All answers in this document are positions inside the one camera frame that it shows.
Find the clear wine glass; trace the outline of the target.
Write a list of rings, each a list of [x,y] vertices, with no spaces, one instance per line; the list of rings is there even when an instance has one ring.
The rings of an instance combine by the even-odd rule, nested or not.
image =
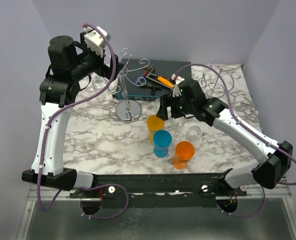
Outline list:
[[[108,80],[106,78],[101,77],[96,73],[92,73],[90,76],[91,76],[91,85],[92,85],[94,94],[102,90],[108,83]]]

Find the yellow plastic wine glass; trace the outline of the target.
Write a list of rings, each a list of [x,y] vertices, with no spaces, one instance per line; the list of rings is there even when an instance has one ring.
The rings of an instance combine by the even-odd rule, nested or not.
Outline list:
[[[157,117],[155,114],[147,119],[147,127],[149,131],[149,141],[153,143],[153,135],[156,131],[162,130],[165,126],[165,121]]]

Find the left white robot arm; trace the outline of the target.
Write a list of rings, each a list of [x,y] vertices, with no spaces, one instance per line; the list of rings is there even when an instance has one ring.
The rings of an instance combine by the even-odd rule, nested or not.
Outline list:
[[[115,80],[123,67],[114,55],[110,65],[104,63],[104,47],[110,35],[100,27],[85,27],[80,41],[60,35],[49,42],[50,65],[39,87],[41,128],[37,152],[30,169],[22,172],[24,182],[69,191],[81,189],[89,198],[98,194],[95,175],[65,168],[63,147],[68,121],[78,93],[83,89],[80,80],[92,73]]]

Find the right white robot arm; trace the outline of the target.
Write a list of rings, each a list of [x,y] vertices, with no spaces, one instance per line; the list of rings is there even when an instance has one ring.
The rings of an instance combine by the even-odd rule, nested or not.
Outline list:
[[[229,135],[257,160],[256,164],[225,171],[218,182],[220,194],[229,196],[241,186],[255,184],[274,189],[290,169],[293,146],[289,142],[278,143],[241,118],[233,117],[226,103],[217,97],[207,98],[193,79],[180,82],[171,93],[160,96],[157,112],[164,121],[187,115]]]

